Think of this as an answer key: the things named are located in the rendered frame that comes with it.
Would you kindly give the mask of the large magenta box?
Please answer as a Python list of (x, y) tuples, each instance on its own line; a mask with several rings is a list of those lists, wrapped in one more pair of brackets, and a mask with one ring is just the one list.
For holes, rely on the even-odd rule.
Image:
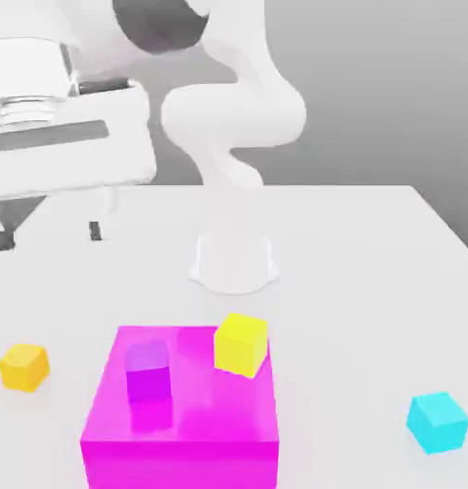
[[(276, 489), (272, 365), (246, 378), (214, 367), (213, 326), (121, 326), (80, 439), (89, 489)], [(125, 355), (160, 340), (172, 396), (128, 402)]]

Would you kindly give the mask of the small cyan cube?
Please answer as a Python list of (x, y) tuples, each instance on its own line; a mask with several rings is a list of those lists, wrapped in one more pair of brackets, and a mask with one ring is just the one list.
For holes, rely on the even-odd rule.
[(468, 414), (446, 392), (414, 396), (406, 426), (427, 455), (459, 449), (468, 432)]

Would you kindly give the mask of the small orange cube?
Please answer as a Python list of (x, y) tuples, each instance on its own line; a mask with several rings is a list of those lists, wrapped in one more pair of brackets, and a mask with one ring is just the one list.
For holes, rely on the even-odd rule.
[(48, 354), (42, 346), (15, 344), (0, 359), (1, 380), (7, 389), (32, 393), (50, 372)]

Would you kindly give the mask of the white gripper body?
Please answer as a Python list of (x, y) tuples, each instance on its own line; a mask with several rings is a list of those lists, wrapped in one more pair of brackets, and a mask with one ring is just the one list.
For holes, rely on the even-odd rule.
[(149, 98), (136, 81), (74, 96), (50, 122), (0, 124), (0, 200), (156, 176)]

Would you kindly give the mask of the small purple cube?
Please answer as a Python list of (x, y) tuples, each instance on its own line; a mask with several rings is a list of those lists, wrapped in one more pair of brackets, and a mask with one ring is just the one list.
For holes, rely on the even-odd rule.
[(124, 368), (131, 403), (153, 402), (172, 395), (169, 352), (165, 342), (151, 340), (133, 344), (125, 354)]

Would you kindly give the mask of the small yellow cube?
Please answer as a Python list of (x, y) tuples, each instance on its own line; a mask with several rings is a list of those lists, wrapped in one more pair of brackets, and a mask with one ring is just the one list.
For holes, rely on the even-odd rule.
[(217, 370), (254, 378), (267, 355), (267, 321), (229, 313), (214, 333)]

